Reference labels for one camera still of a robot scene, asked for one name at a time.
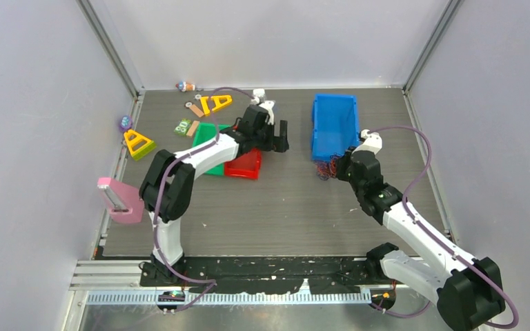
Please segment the red plastic bin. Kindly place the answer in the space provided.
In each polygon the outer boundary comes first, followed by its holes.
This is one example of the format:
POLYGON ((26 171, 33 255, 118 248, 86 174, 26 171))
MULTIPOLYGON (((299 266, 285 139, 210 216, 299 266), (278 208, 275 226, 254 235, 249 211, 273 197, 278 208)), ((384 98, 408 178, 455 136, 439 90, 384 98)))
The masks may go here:
POLYGON ((253 149, 232 161, 224 163, 224 175, 243 179, 257 180, 262 164, 262 153, 253 149))

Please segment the green plastic bin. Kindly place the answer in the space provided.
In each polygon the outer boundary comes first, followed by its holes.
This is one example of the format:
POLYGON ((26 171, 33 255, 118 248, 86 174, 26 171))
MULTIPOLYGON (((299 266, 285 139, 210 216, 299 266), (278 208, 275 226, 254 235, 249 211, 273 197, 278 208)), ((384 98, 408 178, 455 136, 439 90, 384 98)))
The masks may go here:
MULTIPOLYGON (((219 124, 218 131, 228 127, 229 125, 219 124)), ((215 126, 212 123, 200 123, 195 131, 192 147, 194 148, 215 138, 216 132, 217 130, 215 129, 215 126)), ((207 170, 204 174, 213 176, 224 176, 224 164, 221 163, 211 168, 210 170, 207 170)))

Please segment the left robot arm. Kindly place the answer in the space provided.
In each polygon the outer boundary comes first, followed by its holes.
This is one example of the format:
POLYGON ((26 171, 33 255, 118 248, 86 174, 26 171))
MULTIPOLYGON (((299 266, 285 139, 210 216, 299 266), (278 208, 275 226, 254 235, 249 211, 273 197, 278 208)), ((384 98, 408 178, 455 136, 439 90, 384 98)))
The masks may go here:
POLYGON ((274 102, 250 105, 233 125, 217 131, 210 140, 176 153, 160 150, 139 188, 139 198, 149 212, 153 230, 151 262, 167 285, 184 276, 178 261, 183 257, 181 218, 186 213, 195 180, 208 170, 234 161, 252 150, 286 152, 288 122, 275 121, 274 102))

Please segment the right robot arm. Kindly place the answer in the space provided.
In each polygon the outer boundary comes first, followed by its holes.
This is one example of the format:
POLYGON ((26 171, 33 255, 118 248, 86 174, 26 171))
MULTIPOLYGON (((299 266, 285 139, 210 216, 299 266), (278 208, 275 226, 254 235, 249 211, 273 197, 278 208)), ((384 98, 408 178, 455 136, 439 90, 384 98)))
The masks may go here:
POLYGON ((452 330, 473 330, 506 309, 502 279, 490 258, 477 259, 448 240, 384 181, 375 153, 351 146, 336 161, 337 178, 350 184, 362 211, 398 235, 416 261, 391 243, 368 252, 370 280, 399 281, 434 304, 452 330))

